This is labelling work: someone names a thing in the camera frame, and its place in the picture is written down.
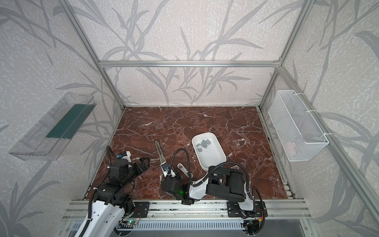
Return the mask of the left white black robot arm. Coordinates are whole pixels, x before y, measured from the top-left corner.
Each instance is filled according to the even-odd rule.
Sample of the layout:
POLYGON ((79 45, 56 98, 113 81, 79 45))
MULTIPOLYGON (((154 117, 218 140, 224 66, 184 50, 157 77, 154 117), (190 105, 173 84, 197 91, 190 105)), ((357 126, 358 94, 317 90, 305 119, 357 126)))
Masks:
POLYGON ((109 237, 122 218, 135 210, 132 196, 125 192, 126 186, 150 168, 150 158, 140 158, 133 163, 127 159, 126 152, 116 156, 110 146, 107 146, 106 154, 108 181, 101 181, 94 188, 87 217, 77 231, 77 237, 109 237))

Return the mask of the small white stapler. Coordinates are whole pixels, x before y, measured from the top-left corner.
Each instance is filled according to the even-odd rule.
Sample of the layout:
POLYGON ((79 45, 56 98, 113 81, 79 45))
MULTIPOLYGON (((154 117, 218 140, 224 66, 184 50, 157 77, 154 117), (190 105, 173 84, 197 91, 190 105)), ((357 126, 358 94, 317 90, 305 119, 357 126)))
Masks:
POLYGON ((189 171, 184 167, 182 163, 178 163, 177 167, 188 177, 189 176, 189 171))

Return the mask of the white oval tray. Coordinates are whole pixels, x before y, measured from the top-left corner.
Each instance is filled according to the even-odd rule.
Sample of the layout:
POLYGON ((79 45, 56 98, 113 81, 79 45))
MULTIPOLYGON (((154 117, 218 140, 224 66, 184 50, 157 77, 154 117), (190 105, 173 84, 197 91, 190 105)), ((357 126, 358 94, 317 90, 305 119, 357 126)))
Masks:
POLYGON ((196 135, 192 139, 192 145, 195 149, 196 156, 200 163, 201 168, 204 171, 208 171, 209 167, 216 166, 220 163, 226 162, 227 157, 214 133, 206 132, 196 135), (211 144, 208 146, 201 146, 202 140, 209 139, 211 144))

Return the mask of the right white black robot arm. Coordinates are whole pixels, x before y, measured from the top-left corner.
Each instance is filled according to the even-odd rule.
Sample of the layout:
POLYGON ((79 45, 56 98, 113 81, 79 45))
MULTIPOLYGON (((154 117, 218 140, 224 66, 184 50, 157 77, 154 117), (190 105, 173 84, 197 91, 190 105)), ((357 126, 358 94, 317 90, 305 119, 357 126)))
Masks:
POLYGON ((204 196, 213 196, 237 203, 237 210, 242 218, 246 218, 247 213, 255 210, 255 199, 250 191, 249 173, 241 164, 222 162, 209 167, 207 174, 195 182, 189 177, 186 184, 173 177, 171 170, 170 166, 167 176, 161 183, 161 188, 181 201, 183 205, 192 205, 204 196))

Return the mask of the beige black long stapler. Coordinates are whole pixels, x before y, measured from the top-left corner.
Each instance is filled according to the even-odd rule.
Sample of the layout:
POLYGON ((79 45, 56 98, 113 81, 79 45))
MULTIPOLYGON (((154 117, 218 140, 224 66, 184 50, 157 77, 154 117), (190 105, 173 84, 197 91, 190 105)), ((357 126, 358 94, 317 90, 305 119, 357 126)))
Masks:
POLYGON ((167 161, 163 155, 163 152, 162 152, 162 149, 161 149, 161 146, 160 146, 158 140, 155 140, 155 146, 156 146, 156 149, 158 152, 158 156, 159 156, 159 160, 160 160, 160 166, 161 166, 161 169, 163 172, 163 176, 165 178, 168 175, 169 165, 168 165, 168 163, 167 163, 167 161))

